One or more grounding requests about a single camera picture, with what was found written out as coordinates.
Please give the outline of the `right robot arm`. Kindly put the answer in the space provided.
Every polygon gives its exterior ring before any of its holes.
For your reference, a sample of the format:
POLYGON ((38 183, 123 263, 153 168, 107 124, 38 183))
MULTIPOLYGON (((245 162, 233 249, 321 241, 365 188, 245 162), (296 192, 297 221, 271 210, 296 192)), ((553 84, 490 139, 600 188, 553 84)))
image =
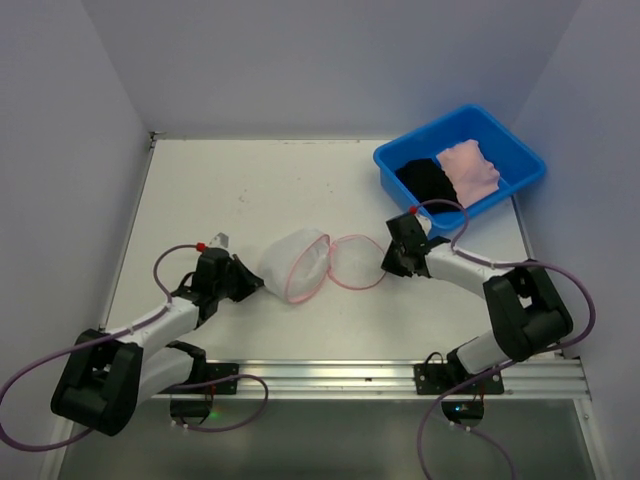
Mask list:
POLYGON ((562 340, 573 319, 544 268, 531 262, 492 267, 457 252, 441 236, 429 238, 414 214, 386 222, 391 242, 382 269, 395 276, 421 276, 451 283, 485 301, 490 330, 438 362, 430 354, 414 366, 419 394, 440 394, 504 362, 521 362, 562 340))

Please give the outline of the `black bra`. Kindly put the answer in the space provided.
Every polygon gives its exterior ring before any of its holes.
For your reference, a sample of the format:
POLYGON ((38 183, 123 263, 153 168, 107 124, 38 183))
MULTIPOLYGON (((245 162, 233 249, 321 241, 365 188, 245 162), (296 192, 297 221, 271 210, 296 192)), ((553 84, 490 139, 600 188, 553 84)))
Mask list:
POLYGON ((393 180, 403 189, 405 216, 425 209, 434 229, 451 230, 450 215, 460 214, 458 196, 452 181, 432 158, 408 161, 393 172, 393 180))

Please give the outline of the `white mesh laundry bag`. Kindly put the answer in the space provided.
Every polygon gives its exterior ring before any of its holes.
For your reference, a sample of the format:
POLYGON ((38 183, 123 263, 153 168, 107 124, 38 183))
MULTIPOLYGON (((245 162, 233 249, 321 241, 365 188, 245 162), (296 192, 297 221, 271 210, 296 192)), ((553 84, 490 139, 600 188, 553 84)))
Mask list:
POLYGON ((336 239, 312 228, 298 230, 271 244, 257 275, 271 294, 288 304, 313 297, 327 280, 352 291, 376 287, 385 277, 385 251, 363 234, 336 239))

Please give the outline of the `blue plastic bin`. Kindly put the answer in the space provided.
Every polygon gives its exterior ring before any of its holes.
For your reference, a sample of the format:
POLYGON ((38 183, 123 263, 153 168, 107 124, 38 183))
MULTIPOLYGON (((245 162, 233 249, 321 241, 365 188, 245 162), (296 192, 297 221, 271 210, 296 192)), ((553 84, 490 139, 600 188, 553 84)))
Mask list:
POLYGON ((383 190, 402 210, 448 188, 476 217, 541 179, 546 165, 478 105, 462 106, 378 147, 373 159, 383 190))

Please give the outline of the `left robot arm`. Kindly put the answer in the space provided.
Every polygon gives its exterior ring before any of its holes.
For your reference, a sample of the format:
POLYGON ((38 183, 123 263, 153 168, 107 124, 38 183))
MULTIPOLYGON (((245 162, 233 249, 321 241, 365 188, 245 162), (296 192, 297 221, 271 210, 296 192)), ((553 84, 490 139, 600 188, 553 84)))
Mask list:
POLYGON ((236 363, 210 364, 204 349, 182 341, 203 326, 220 302, 241 302, 263 287, 237 255, 196 245, 199 257, 167 300, 121 331, 88 329, 72 348, 51 398, 54 414, 108 436, 120 433, 136 408, 160 393, 195 393, 198 407, 172 402, 170 414, 202 430, 213 400, 234 395, 243 379, 236 363))

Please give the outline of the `aluminium mounting rail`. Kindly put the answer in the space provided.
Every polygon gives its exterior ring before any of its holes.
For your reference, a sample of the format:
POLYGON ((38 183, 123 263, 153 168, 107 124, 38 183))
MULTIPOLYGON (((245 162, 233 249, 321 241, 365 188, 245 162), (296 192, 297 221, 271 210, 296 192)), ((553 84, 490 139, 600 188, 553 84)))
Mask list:
MULTIPOLYGON (((441 392, 423 386, 418 360, 247 360, 242 376, 218 387, 217 398, 271 400, 413 400, 435 399, 441 392), (261 378, 268 389, 256 379, 261 378)), ((582 364, 562 358, 534 359, 488 377, 475 391, 460 389, 448 398, 497 400, 584 400, 590 391, 582 364)))

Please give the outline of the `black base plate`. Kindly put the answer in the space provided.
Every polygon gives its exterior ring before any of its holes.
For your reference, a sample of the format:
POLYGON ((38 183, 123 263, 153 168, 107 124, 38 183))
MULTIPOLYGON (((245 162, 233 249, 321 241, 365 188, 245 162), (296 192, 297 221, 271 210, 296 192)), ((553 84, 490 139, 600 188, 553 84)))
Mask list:
POLYGON ((192 368, 186 381, 168 389, 171 394, 201 394, 205 396, 235 395, 239 374, 237 363, 200 363, 192 368))
POLYGON ((450 363, 439 352, 431 353, 424 361, 412 366, 415 390, 418 395, 441 395, 450 389, 456 388, 457 395, 502 395, 505 387, 500 374, 492 374, 490 377, 475 380, 463 388, 459 385, 472 378, 462 366, 454 361, 450 363))

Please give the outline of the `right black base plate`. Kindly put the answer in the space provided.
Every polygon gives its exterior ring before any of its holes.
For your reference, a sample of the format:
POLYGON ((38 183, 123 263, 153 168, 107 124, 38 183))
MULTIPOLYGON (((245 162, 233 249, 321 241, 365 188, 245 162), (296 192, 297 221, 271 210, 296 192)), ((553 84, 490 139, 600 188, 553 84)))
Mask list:
POLYGON ((454 361, 450 363, 439 352, 431 353, 424 361, 412 366, 415 390, 418 395, 441 395, 450 389, 456 388, 457 395, 502 395, 505 387, 500 374, 492 374, 490 377, 475 380, 463 388, 459 385, 472 378, 462 366, 454 361))

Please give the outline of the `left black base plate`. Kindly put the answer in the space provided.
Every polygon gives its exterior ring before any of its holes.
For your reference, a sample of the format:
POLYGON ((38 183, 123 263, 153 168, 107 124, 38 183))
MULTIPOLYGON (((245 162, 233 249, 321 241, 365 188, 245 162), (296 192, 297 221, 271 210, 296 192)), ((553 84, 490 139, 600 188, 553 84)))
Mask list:
POLYGON ((201 394, 205 396, 235 395, 239 374, 237 363, 200 363, 192 368, 186 381, 168 389, 171 394, 201 394))

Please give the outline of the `pink bra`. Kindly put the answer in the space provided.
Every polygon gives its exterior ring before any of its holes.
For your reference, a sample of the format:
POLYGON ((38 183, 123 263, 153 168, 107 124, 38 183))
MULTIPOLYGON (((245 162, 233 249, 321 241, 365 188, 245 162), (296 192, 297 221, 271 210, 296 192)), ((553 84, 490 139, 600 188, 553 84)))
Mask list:
POLYGON ((477 140, 469 139, 447 148, 436 159, 464 208, 499 190, 500 173, 484 157, 477 140))

